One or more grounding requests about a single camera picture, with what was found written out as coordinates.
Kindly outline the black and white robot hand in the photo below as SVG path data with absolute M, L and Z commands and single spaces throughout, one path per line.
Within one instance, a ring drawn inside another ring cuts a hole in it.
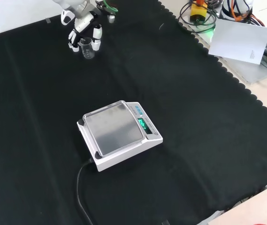
M 109 23 L 114 23 L 118 9 L 110 6 L 105 0 L 53 0 L 53 2 L 63 9 L 62 25 L 74 22 L 68 37 L 69 48 L 78 52 L 80 39 L 90 38 L 92 49 L 98 51 L 103 33 L 98 19 L 100 16 L 106 16 Z

